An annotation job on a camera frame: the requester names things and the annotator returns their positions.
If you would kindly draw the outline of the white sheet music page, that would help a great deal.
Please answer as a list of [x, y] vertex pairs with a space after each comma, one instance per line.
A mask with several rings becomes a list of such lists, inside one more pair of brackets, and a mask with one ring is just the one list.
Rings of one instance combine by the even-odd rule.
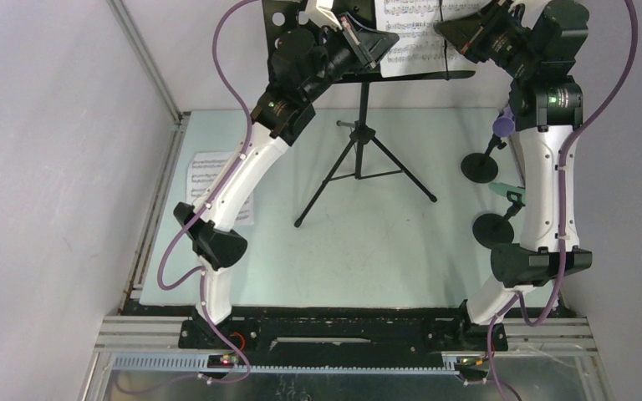
[[[214, 180], [228, 164], [232, 152], [198, 152], [194, 155], [186, 173], [186, 200], [189, 205], [205, 196]], [[254, 216], [254, 195], [251, 193], [238, 212], [237, 226], [252, 226]]]
[[374, 2], [376, 26], [395, 33], [399, 41], [380, 62], [384, 78], [412, 74], [472, 71], [475, 64], [461, 56], [434, 25], [463, 18], [487, 5], [486, 1], [383, 0]]

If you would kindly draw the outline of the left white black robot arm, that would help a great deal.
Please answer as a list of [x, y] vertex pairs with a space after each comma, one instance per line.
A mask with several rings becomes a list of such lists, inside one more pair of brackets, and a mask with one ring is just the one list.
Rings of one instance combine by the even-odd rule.
[[325, 39], [297, 28], [278, 40], [268, 60], [269, 83], [249, 114], [245, 139], [205, 195], [174, 209], [204, 268], [196, 308], [206, 318], [198, 336], [209, 347], [220, 348], [231, 336], [225, 319], [232, 311], [232, 266], [247, 250], [247, 240], [233, 226], [244, 202], [315, 116], [313, 102], [345, 74], [373, 69], [398, 41], [396, 33], [366, 28], [329, 32]]

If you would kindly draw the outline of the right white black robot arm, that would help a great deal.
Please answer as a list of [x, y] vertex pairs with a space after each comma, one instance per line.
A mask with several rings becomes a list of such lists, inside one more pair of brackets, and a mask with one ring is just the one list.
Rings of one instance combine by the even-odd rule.
[[491, 1], [435, 31], [473, 63], [494, 62], [512, 77], [508, 104], [524, 163], [524, 225], [519, 242], [491, 252], [492, 276], [466, 301], [468, 317], [452, 336], [476, 348], [486, 325], [499, 322], [514, 302], [547, 283], [592, 266], [581, 247], [573, 212], [573, 143], [583, 125], [583, 92], [571, 76], [588, 37], [588, 9], [575, 1], [547, 3], [531, 28], [513, 12], [513, 1]]

